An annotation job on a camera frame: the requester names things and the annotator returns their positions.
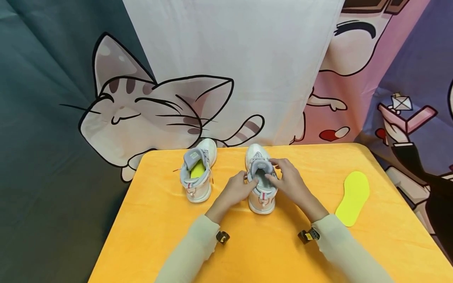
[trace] cat ear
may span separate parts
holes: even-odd
[[[226,77],[195,76],[181,82],[179,96],[184,99],[202,119],[202,124],[213,120],[231,97],[233,79]]]
[[[134,56],[108,33],[101,35],[94,48],[93,69],[96,96],[100,94],[105,83],[114,77],[131,76],[156,84]]]

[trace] person's right hand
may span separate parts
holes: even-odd
[[[279,180],[269,174],[266,174],[266,178],[289,197],[305,213],[311,223],[329,215],[326,208],[309,191],[299,171],[289,160],[272,158],[269,161],[282,171],[282,178]]]
[[[305,185],[299,171],[287,159],[269,159],[269,161],[276,165],[277,169],[282,171],[281,180],[272,175],[266,174],[266,178],[279,190],[281,190],[287,197],[290,198],[299,207],[302,206],[304,199],[311,194]]]

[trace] cartoon backdrop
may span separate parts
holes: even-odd
[[[0,0],[0,281],[86,281],[141,156],[205,137],[361,142],[451,251],[453,3],[318,2]]]

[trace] yellow insole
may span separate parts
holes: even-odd
[[[203,175],[205,169],[206,168],[203,165],[203,161],[201,159],[198,160],[197,164],[195,164],[195,166],[190,171],[190,178],[200,178],[201,175]]]
[[[360,210],[370,196],[370,185],[365,174],[354,171],[344,180],[343,200],[335,212],[335,215],[346,227],[356,223]]]

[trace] orange tablecloth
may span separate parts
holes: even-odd
[[[358,144],[291,145],[266,148],[274,158],[288,158],[313,194],[334,213],[343,196],[343,181],[362,171],[370,197],[353,236],[396,282],[453,282],[453,268],[409,209],[370,151]],[[153,282],[167,256],[197,216],[205,213],[228,178],[245,169],[246,148],[218,149],[212,168],[211,197],[190,203],[179,183],[185,150],[147,153],[135,174],[90,278],[90,283]],[[231,239],[217,245],[196,282],[343,281],[316,243],[303,245],[297,233],[307,218],[283,193],[276,209],[263,216],[247,202],[233,207],[221,229]]]

